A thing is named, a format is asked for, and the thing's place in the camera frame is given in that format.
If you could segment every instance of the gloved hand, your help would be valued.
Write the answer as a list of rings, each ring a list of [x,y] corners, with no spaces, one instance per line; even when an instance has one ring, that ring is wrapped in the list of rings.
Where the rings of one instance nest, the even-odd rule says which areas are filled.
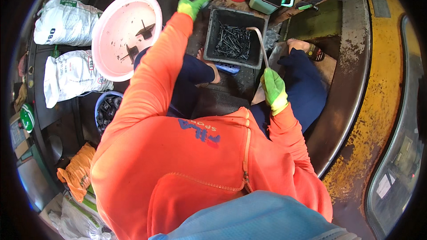
[[[177,11],[188,14],[194,21],[200,8],[207,2],[209,2],[209,0],[180,0]]]
[[[271,68],[266,68],[263,76],[261,76],[261,84],[266,95],[266,103],[271,107],[272,115],[279,114],[289,104],[285,82],[277,72]]]

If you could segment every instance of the metal hook tool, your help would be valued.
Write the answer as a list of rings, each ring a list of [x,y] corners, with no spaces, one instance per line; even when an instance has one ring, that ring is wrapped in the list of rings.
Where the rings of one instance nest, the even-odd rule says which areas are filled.
[[[263,52],[264,63],[265,63],[265,65],[266,65],[266,68],[269,68],[270,66],[268,65],[267,53],[266,53],[266,50],[265,50],[265,48],[264,48],[263,36],[261,35],[260,30],[259,30],[258,28],[256,28],[256,27],[246,27],[246,29],[247,29],[247,30],[252,30],[252,31],[257,32],[258,39],[260,40],[261,49],[262,49],[262,52]]]

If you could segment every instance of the navy pants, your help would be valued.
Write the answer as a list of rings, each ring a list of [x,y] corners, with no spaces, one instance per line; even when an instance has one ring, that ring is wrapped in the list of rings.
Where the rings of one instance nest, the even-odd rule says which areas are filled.
[[[323,88],[320,73],[302,50],[292,48],[289,56],[280,59],[278,64],[285,67],[285,89],[292,105],[294,116],[305,132],[320,115],[326,103],[327,93]],[[251,112],[258,126],[267,134],[270,125],[270,106],[265,101],[251,106]]]
[[[142,50],[135,57],[134,70],[139,65],[142,56],[145,55],[148,49],[149,48]],[[185,54],[184,63],[176,78],[172,100],[166,115],[190,119],[199,98],[199,89],[195,87],[195,85],[210,83],[214,79],[215,72],[211,67],[194,56]]]
[[[135,58],[134,69],[139,65],[148,48]],[[323,88],[320,74],[302,50],[292,49],[289,56],[278,61],[285,66],[284,81],[288,101],[304,132],[320,115],[326,102],[327,93]],[[209,83],[215,78],[214,70],[197,58],[184,55],[182,69],[178,74],[167,116],[190,119],[199,98],[196,84]],[[255,120],[267,134],[270,124],[270,106],[265,101],[251,106]]]

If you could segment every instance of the bare foot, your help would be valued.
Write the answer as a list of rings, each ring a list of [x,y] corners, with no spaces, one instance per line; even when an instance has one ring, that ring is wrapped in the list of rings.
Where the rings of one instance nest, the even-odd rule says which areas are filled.
[[[288,47],[289,47],[289,53],[291,53],[292,48],[295,48],[296,50],[302,50],[304,52],[307,52],[308,49],[310,48],[310,43],[293,39],[293,38],[288,39],[286,43],[288,44]]]
[[[215,78],[211,83],[219,83],[221,81],[221,77],[220,77],[220,74],[218,73],[218,69],[216,68],[215,64],[212,61],[208,61],[208,60],[205,60],[203,58],[203,52],[204,51],[205,51],[204,48],[199,49],[199,52],[198,52],[196,58],[198,60],[203,61],[206,65],[208,65],[209,67],[211,67],[213,69],[213,72],[215,73]]]

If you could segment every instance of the orange hoodie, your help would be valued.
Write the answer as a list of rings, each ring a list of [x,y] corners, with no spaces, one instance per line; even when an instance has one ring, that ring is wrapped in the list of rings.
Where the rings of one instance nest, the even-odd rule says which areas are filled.
[[[251,112],[166,117],[190,16],[175,13],[142,57],[92,161],[99,214],[120,240],[167,234],[195,212],[249,192],[289,195],[332,220],[291,104],[270,117],[268,140]]]

